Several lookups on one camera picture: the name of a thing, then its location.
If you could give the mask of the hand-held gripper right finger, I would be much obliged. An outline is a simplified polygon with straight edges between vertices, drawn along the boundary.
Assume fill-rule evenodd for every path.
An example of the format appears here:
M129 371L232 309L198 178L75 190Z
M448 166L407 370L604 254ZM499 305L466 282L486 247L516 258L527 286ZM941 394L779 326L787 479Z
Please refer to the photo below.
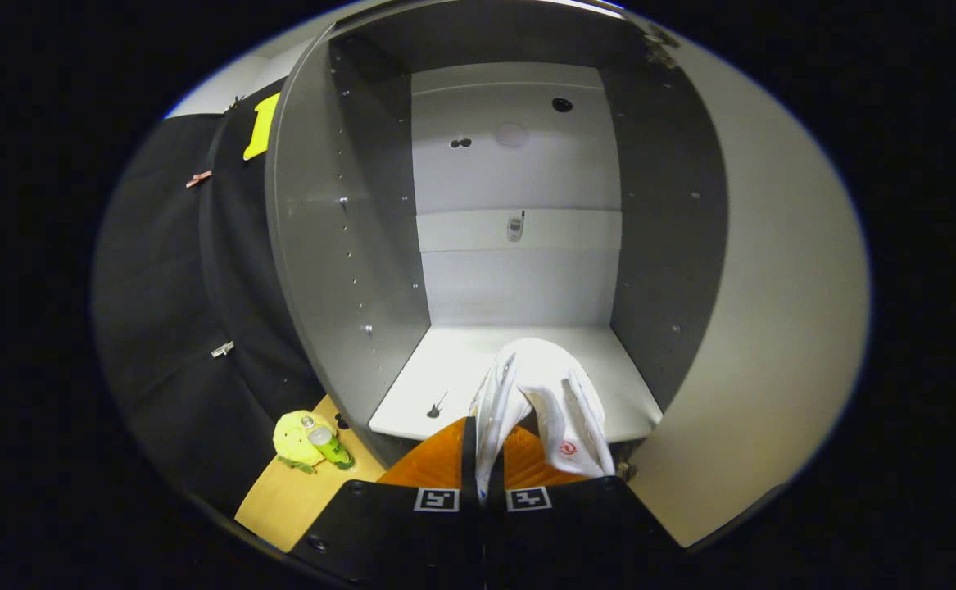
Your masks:
M484 525L489 587L649 587L683 557L623 479L552 468L523 427L494 463Z

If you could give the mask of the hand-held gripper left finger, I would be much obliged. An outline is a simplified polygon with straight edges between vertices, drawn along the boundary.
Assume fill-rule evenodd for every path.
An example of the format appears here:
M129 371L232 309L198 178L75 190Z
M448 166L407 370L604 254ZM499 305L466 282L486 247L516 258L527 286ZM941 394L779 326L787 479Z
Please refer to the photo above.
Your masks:
M350 479L290 556L344 587L484 585L473 419L464 419L456 440L448 466L458 483L406 487Z

